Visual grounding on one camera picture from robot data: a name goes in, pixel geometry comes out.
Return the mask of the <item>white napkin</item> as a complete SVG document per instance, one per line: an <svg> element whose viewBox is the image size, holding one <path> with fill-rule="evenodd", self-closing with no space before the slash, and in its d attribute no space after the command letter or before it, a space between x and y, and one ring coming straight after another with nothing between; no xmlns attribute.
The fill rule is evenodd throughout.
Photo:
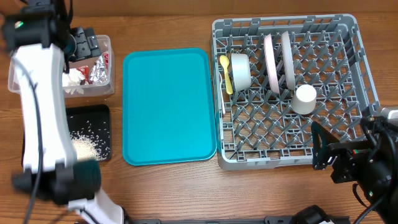
<svg viewBox="0 0 398 224"><path fill-rule="evenodd" d="M62 74L62 86L64 87L64 91L68 94L84 94L84 89L80 86L81 82L85 83L85 76L81 71L75 68L71 68L69 73Z"/></svg>

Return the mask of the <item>foil wrapper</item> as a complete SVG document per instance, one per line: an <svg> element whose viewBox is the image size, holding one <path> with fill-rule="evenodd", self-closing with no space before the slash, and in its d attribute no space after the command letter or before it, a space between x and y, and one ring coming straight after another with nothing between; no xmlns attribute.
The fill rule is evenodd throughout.
<svg viewBox="0 0 398 224"><path fill-rule="evenodd" d="M89 84L102 84L108 79L108 62L109 52L105 51L98 57L90 70Z"/></svg>

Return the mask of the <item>white paper cup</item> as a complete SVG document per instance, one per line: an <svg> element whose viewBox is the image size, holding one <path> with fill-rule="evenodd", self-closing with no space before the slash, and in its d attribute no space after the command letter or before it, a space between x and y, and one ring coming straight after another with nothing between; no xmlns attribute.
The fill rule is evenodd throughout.
<svg viewBox="0 0 398 224"><path fill-rule="evenodd" d="M309 114L315 109L317 91L311 85L299 86L291 101L291 107L297 114Z"/></svg>

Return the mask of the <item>gray bowl of grains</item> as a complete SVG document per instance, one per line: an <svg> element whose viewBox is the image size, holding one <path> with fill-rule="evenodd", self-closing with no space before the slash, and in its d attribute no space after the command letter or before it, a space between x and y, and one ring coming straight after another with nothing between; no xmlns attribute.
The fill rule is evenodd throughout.
<svg viewBox="0 0 398 224"><path fill-rule="evenodd" d="M235 90L249 88L251 86L249 57L246 54L231 54L231 67Z"/></svg>

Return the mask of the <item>yellow plastic spoon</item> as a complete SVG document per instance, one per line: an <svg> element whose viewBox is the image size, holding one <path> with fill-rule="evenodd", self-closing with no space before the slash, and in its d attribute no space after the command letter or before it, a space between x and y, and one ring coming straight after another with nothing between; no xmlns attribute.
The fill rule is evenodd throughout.
<svg viewBox="0 0 398 224"><path fill-rule="evenodd" d="M225 55L221 55L220 56L220 64L223 67L223 71L224 71L224 80L225 80L225 85L226 85L226 92L229 95L233 94L233 87L231 84L231 80L229 78L229 71L228 71L228 67L229 67L229 59L227 56Z"/></svg>

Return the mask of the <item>gray plate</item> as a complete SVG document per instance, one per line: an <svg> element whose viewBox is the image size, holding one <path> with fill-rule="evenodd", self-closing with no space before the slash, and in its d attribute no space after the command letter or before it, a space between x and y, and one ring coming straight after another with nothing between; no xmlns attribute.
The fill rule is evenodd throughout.
<svg viewBox="0 0 398 224"><path fill-rule="evenodd" d="M295 72L290 44L289 33L286 31L281 35L282 57L284 61L286 84L289 90L295 90Z"/></svg>

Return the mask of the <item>red sauce packet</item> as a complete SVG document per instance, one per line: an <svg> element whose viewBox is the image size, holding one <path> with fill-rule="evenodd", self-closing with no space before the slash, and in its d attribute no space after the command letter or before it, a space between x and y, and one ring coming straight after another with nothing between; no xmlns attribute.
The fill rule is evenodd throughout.
<svg viewBox="0 0 398 224"><path fill-rule="evenodd" d="M80 85L87 85L89 84L89 68L88 66L82 66L76 68L79 71L78 78L80 79Z"/></svg>

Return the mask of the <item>pink plastic utensil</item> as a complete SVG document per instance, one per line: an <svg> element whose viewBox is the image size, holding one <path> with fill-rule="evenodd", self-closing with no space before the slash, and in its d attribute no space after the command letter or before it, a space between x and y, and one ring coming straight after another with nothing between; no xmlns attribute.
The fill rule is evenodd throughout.
<svg viewBox="0 0 398 224"><path fill-rule="evenodd" d="M223 88L222 88L222 85L223 85L223 78L222 78L220 72L218 72L218 76L219 76L219 79L220 79L221 109L222 109L222 114L225 115L225 114L226 114L226 110L225 110L225 105L224 105Z"/></svg>

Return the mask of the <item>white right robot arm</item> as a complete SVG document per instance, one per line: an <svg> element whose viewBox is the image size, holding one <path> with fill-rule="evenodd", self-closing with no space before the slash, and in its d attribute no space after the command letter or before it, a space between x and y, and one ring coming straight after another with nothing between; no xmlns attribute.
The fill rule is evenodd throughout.
<svg viewBox="0 0 398 224"><path fill-rule="evenodd" d="M361 118L362 141L340 142L319 123L312 124L315 170L332 166L331 179L361 188L369 202L356 218L360 223L377 212L384 223L397 223L397 108L382 108L376 116Z"/></svg>

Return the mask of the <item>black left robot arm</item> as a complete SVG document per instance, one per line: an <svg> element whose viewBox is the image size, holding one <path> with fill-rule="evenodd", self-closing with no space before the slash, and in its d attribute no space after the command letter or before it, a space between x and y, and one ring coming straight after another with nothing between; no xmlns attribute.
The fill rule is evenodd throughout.
<svg viewBox="0 0 398 224"><path fill-rule="evenodd" d="M98 162L78 160L70 139L62 75L77 48L72 18L72 3L26 1L2 25L24 120L23 171L12 176L12 185L31 200L66 206L88 223L128 223L125 210L102 189Z"/></svg>

